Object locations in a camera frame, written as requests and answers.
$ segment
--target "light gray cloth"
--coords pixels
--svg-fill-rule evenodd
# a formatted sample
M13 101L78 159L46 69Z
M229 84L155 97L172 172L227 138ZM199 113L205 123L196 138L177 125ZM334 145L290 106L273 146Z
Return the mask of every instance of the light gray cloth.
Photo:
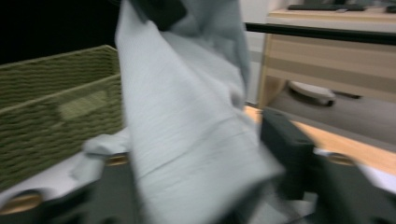
M128 149L150 224L214 223L283 171L243 111L238 1L182 2L188 16L159 32L123 1L116 34Z
M70 175L77 181L78 187L98 179L105 165L105 158L117 153L129 152L128 130L116 134L100 134L89 139L82 146L78 163Z

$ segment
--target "black object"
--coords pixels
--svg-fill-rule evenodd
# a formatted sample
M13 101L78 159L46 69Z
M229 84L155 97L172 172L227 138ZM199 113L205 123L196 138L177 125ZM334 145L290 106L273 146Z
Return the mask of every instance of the black object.
M388 13L396 13L396 6L388 6L385 11Z
M343 5L347 2L347 0L334 0L332 3L334 5Z
M344 9L347 11L364 11L365 7L361 5L290 5L288 10L315 10L315 11L336 11Z
M306 222L396 223L396 196L374 187L352 159L314 155L313 142L285 116L269 109L262 115L262 141L287 169L279 193L293 200L307 191L318 195L316 211Z
M274 35L293 35L301 37L311 37L319 39L342 40L350 42L361 42L370 44L392 45L396 46L396 34L368 32L368 31L350 31L339 29L312 28L291 25L274 25L246 23L247 31L274 34Z
M107 1L116 7L119 7L121 5L121 0L107 0Z
M333 106L335 104L335 101L329 101L327 102L326 106Z
M167 31L173 24L187 14L187 9L179 0L131 0L140 7L149 20L153 21L159 30Z
M306 163L313 156L314 142L283 114L270 109L262 112L261 140L286 168L281 191L289 200L301 200L309 183Z
M102 177L62 198L45 201L26 190L0 209L2 224L140 224L137 189L126 153L110 156ZM29 196L29 200L19 200Z
M396 206L392 198L374 187L349 157L337 153L315 157L312 177L318 193L315 223L395 224Z

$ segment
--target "woven storage basket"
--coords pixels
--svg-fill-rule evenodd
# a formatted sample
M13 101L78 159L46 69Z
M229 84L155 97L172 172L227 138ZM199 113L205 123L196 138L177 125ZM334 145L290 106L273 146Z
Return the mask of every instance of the woven storage basket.
M109 46L0 66L0 191L122 128L120 67Z

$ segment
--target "wooden table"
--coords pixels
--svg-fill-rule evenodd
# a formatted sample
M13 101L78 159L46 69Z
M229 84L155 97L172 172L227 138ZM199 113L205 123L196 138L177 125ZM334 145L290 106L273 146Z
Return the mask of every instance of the wooden table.
M256 122L261 122L260 110L247 106L245 111ZM396 175L396 153L365 145L361 142L345 138L335 133L329 133L297 121L293 121L293 123L310 136L317 143L318 148L346 154L363 164Z
M269 13L267 23L396 33L396 14L384 13L384 8L346 13L280 9ZM264 108L279 93L281 88L275 87L276 83L284 83L281 80L396 103L396 46L353 41L267 35L259 108Z

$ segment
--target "white wall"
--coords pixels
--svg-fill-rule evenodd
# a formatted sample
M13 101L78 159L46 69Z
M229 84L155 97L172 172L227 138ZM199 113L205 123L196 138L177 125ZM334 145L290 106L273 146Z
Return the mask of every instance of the white wall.
M244 22L266 23L269 11L297 4L302 0L239 0ZM247 43L250 51L251 76L248 83L247 101L257 104L260 75L262 73L262 50L265 34L247 32Z

